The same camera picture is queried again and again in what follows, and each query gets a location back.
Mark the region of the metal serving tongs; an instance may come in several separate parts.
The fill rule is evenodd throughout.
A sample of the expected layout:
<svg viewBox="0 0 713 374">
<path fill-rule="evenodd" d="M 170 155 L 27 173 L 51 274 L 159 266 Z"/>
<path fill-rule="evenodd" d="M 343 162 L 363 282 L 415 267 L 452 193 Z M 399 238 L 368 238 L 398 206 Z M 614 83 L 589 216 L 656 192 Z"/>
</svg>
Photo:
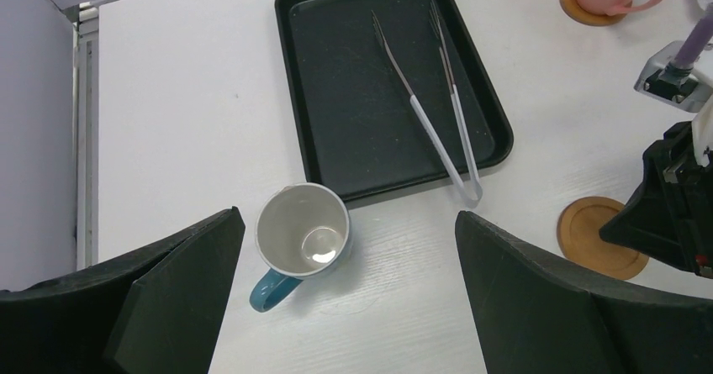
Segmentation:
<svg viewBox="0 0 713 374">
<path fill-rule="evenodd" d="M 429 15 L 432 32 L 438 40 L 438 51 L 441 58 L 443 71 L 446 77 L 447 89 L 452 103 L 457 130 L 461 141 L 462 152 L 467 163 L 467 174 L 469 177 L 469 183 L 465 183 L 461 178 L 461 174 L 458 172 L 452 158 L 449 156 L 446 147 L 441 141 L 439 134 L 436 132 L 435 127 L 427 116 L 427 113 L 421 105 L 418 97 L 416 96 L 415 91 L 409 84 L 398 62 L 396 61 L 393 52 L 389 47 L 385 33 L 383 32 L 383 27 L 379 22 L 378 16 L 374 12 L 371 12 L 372 25 L 374 28 L 377 42 L 384 51 L 385 55 L 387 56 L 389 63 L 391 64 L 393 70 L 396 72 L 396 75 L 404 86 L 404 89 L 408 93 L 410 106 L 412 107 L 417 119 L 420 121 L 420 124 L 422 125 L 424 131 L 427 133 L 430 142 L 436 149 L 437 155 L 439 156 L 443 166 L 446 168 L 446 172 L 451 178 L 452 183 L 456 188 L 457 192 L 459 193 L 465 208 L 475 209 L 480 204 L 483 198 L 483 187 L 480 181 L 480 175 L 473 153 L 473 146 L 468 133 L 467 123 L 465 120 L 465 115 L 462 108 L 462 101 L 460 99 L 456 79 L 452 68 L 451 58 L 447 49 L 446 37 L 444 34 L 443 27 L 441 25 L 441 16 L 439 13 L 439 8 L 435 0 L 430 0 Z"/>
</svg>

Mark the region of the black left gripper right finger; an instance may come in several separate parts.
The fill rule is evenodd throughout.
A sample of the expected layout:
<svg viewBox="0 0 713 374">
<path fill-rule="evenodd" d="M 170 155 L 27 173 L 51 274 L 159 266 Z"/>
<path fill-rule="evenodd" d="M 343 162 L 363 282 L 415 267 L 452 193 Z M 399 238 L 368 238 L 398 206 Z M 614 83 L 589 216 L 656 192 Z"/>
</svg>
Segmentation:
<svg viewBox="0 0 713 374">
<path fill-rule="evenodd" d="M 455 236 L 489 372 L 711 372 L 711 300 L 604 276 L 468 211 Z"/>
</svg>

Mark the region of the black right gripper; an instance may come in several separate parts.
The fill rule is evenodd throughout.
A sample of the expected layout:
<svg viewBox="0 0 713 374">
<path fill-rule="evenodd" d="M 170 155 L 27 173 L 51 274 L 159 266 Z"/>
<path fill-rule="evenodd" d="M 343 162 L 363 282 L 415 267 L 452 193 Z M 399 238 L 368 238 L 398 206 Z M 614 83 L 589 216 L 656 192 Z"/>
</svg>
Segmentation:
<svg viewBox="0 0 713 374">
<path fill-rule="evenodd" d="M 644 153 L 641 184 L 600 230 L 610 244 L 712 278 L 712 165 L 694 156 L 692 123 L 678 122 Z"/>
</svg>

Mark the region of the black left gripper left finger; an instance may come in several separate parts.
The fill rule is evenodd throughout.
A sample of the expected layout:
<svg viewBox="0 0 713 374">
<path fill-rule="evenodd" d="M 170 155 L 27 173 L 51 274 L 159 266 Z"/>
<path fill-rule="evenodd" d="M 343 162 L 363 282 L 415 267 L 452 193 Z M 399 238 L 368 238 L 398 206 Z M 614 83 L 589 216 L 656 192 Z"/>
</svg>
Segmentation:
<svg viewBox="0 0 713 374">
<path fill-rule="evenodd" d="M 207 372 L 245 230 L 227 208 L 108 261 L 2 291 L 2 372 Z"/>
</svg>

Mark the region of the black serving tray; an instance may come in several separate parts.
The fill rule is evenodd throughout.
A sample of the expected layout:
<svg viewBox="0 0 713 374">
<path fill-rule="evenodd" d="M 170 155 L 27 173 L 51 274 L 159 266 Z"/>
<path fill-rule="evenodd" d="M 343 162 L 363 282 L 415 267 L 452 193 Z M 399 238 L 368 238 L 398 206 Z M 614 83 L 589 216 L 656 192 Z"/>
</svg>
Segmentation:
<svg viewBox="0 0 713 374">
<path fill-rule="evenodd" d="M 478 168 L 495 166 L 514 137 L 455 0 L 435 0 Z M 462 152 L 430 0 L 276 0 L 275 9 L 304 172 L 345 202 L 446 177 L 389 47 L 457 170 Z"/>
</svg>

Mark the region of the blue patterned ceramic cup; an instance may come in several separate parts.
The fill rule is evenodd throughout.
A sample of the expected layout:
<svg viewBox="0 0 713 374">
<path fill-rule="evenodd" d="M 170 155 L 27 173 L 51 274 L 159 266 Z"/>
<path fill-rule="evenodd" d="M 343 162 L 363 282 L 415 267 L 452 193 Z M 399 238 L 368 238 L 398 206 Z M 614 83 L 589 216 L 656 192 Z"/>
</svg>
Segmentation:
<svg viewBox="0 0 713 374">
<path fill-rule="evenodd" d="M 256 220 L 255 243 L 269 266 L 249 303 L 259 313 L 276 307 L 302 282 L 330 274 L 350 256 L 351 216 L 323 185 L 293 184 L 273 194 Z"/>
</svg>

